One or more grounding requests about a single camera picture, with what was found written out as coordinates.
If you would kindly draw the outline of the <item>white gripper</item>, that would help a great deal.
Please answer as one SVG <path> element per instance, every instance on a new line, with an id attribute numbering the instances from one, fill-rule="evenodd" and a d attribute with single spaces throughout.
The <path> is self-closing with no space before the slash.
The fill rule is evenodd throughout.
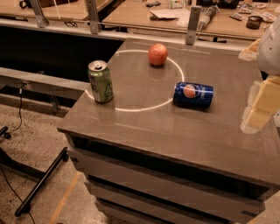
<path id="1" fill-rule="evenodd" d="M 280 74 L 280 17 L 257 39 L 243 49 L 238 58 L 257 59 L 261 71 L 270 75 Z M 248 94 L 248 105 L 241 119 L 241 131 L 255 134 L 280 109 L 280 76 L 269 76 L 264 81 L 255 80 Z"/>

